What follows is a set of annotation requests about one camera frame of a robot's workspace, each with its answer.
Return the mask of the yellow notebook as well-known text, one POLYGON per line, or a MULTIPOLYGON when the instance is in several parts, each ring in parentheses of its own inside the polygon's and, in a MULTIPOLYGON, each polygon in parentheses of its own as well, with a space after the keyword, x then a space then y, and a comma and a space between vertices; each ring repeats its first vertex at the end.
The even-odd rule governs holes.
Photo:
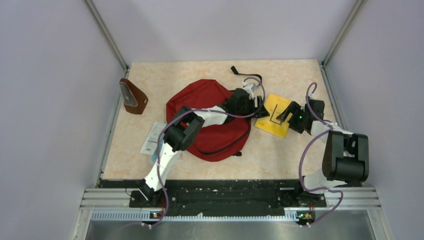
POLYGON ((269 93, 264 103, 265 109, 269 112, 268 117, 257 119, 255 127, 269 134, 280 138, 285 138, 288 130, 288 120, 281 121, 277 119, 289 106, 292 101, 282 96, 269 93))

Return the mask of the red backpack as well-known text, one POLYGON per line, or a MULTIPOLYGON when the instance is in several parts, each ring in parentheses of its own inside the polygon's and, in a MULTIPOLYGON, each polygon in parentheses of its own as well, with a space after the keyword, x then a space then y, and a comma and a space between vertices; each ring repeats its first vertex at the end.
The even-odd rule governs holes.
MULTIPOLYGON (((166 121, 169 123, 183 106, 192 109, 210 108, 223 104, 231 95, 230 90, 215 79, 199 79, 186 86, 166 103, 166 121)), ((251 133, 252 119, 236 118, 226 125, 204 127, 187 151, 208 162, 240 156, 251 133)))

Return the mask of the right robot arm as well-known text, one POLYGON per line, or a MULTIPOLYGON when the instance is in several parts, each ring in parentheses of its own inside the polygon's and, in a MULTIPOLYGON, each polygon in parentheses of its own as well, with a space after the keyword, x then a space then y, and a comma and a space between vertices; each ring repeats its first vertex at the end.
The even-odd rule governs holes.
POLYGON ((314 195, 344 184, 363 183, 369 177, 368 136, 344 130, 337 123, 324 120, 324 110, 324 101, 308 98, 304 106, 292 101, 277 116, 280 122, 288 121, 290 129, 313 136, 301 155, 298 167, 300 188, 293 192, 293 200, 299 206, 307 206, 314 195), (325 143, 321 168, 303 175, 306 154, 317 140, 325 143))

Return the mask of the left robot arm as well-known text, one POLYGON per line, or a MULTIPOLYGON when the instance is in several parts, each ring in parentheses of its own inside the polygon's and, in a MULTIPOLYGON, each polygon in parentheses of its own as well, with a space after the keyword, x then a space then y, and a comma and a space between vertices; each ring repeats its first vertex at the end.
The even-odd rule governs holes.
POLYGON ((234 119, 260 119, 270 114, 264 107, 264 96, 253 96, 251 90, 237 88, 224 103, 209 108, 182 106, 158 135, 152 155, 154 166, 142 180, 138 191, 149 207, 160 202, 168 173, 180 157, 198 138, 201 130, 210 126, 228 125, 234 119))

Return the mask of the white packaged card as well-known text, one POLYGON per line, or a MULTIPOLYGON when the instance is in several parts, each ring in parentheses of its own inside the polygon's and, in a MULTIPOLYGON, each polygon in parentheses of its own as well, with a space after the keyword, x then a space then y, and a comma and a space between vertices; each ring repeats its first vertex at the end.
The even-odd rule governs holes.
POLYGON ((147 137, 141 147, 140 153, 153 156, 156 153, 158 138, 161 131, 165 128, 167 124, 165 122, 156 121, 150 131, 147 134, 147 137))

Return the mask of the brown leather case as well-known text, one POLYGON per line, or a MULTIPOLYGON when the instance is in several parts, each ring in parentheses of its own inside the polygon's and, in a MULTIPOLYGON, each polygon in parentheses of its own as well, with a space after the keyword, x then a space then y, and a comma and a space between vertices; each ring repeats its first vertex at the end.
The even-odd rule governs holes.
POLYGON ((119 87, 125 110, 130 114, 142 115, 149 102, 147 95, 126 78, 120 79, 119 87))

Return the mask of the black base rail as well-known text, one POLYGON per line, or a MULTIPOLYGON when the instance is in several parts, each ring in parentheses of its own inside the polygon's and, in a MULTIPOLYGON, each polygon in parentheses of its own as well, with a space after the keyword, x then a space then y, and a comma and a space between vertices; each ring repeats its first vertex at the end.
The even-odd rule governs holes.
POLYGON ((283 216, 285 208, 327 205, 323 194, 304 192, 295 179, 167 180, 165 188, 166 192, 153 193, 151 200, 134 190, 129 206, 168 208, 167 217, 266 217, 283 216))

